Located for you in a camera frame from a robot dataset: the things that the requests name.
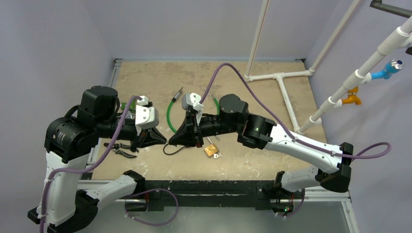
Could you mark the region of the brass padlock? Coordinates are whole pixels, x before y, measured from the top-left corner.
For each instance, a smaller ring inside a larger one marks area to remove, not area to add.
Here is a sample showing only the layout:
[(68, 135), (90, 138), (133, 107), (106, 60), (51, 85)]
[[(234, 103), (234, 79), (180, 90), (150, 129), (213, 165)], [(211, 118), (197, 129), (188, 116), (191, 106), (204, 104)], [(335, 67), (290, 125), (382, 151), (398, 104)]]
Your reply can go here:
[(214, 154), (219, 154), (219, 149), (217, 146), (210, 140), (209, 137), (206, 137), (206, 139), (209, 141), (209, 145), (205, 146), (204, 152), (208, 157), (213, 157)]

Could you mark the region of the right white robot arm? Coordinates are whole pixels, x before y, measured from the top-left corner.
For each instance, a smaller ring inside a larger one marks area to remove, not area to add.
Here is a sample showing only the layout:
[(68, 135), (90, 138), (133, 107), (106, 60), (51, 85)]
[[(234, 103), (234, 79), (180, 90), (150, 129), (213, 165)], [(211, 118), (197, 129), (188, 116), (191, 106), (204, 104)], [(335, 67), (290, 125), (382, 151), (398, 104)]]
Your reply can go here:
[(288, 135), (273, 120), (250, 113), (248, 103), (235, 94), (220, 98), (217, 115), (200, 113), (199, 96), (193, 94), (191, 98), (193, 102), (183, 104), (185, 119), (169, 139), (170, 145), (200, 148), (205, 137), (237, 133), (237, 141), (245, 147), (281, 152), (311, 165), (298, 171), (278, 172), (273, 184), (276, 196), (283, 198), (289, 193), (313, 186), (337, 193), (348, 191), (351, 161), (339, 154), (351, 155), (351, 144), (338, 146), (312, 139), (307, 145), (299, 143), (299, 135)]

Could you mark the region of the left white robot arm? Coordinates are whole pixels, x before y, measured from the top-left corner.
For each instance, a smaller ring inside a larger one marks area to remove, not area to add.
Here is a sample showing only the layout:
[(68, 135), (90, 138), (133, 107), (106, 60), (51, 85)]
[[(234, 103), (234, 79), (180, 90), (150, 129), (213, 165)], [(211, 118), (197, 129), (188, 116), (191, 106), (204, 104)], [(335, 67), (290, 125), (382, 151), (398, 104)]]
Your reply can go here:
[(112, 87), (93, 86), (84, 91), (81, 103), (65, 116), (54, 120), (46, 131), (47, 171), (39, 205), (28, 218), (39, 225), (40, 232), (74, 233), (88, 226), (97, 213), (114, 201), (131, 196), (138, 199), (145, 192), (145, 179), (134, 171), (89, 190), (78, 189), (84, 173), (100, 162), (87, 166), (92, 149), (101, 138), (109, 138), (110, 152), (117, 140), (130, 141), (130, 150), (164, 145), (167, 140), (158, 131), (158, 111), (145, 96), (133, 96), (127, 106), (136, 103), (136, 116), (118, 113), (120, 100)]

